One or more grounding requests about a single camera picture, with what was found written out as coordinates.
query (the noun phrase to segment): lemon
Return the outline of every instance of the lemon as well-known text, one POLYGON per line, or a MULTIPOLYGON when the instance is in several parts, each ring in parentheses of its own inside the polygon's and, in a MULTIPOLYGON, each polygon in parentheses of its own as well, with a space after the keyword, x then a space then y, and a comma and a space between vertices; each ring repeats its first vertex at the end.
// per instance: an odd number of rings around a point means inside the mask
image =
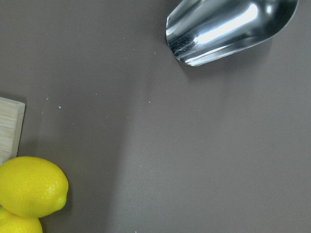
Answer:
POLYGON ((0 166, 0 205, 22 217, 43 217, 64 207, 68 180, 55 164, 22 156, 0 166))
POLYGON ((20 217, 0 207, 0 233, 42 233, 38 218, 20 217))

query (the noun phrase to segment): gray countertop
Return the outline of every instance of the gray countertop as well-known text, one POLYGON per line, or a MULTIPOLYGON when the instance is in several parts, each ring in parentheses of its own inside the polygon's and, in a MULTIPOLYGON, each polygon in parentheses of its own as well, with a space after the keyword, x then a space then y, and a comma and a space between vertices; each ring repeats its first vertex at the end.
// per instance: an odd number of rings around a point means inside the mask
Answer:
POLYGON ((19 155, 70 184, 44 232, 311 232, 311 1, 201 67, 165 42, 177 4, 0 2, 0 96, 27 106, 19 155))

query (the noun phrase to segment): wooden cutting board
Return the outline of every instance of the wooden cutting board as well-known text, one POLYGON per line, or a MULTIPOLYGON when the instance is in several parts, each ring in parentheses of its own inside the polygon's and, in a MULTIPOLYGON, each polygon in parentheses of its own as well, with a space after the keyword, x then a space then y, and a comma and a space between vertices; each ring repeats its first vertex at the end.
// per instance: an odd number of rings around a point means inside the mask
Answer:
POLYGON ((0 165, 16 157, 25 104, 0 97, 0 165))

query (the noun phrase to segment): yellow lemon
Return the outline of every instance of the yellow lemon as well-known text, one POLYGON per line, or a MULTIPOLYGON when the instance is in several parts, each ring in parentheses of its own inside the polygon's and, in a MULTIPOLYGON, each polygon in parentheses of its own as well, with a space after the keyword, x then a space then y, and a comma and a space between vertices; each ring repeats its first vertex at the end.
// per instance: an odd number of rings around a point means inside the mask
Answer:
POLYGON ((22 156, 0 166, 0 205, 22 217, 43 217, 64 207, 68 180, 55 164, 22 156))
POLYGON ((0 233, 42 233, 38 218, 20 217, 0 207, 0 233))

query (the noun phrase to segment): stainless steel scoop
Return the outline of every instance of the stainless steel scoop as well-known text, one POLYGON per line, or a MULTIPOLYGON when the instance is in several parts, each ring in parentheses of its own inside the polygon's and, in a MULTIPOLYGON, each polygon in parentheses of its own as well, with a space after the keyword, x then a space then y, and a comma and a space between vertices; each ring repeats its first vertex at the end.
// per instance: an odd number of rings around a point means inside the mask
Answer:
POLYGON ((299 0, 183 0, 169 14, 166 38, 190 66, 228 56, 278 33, 299 0))

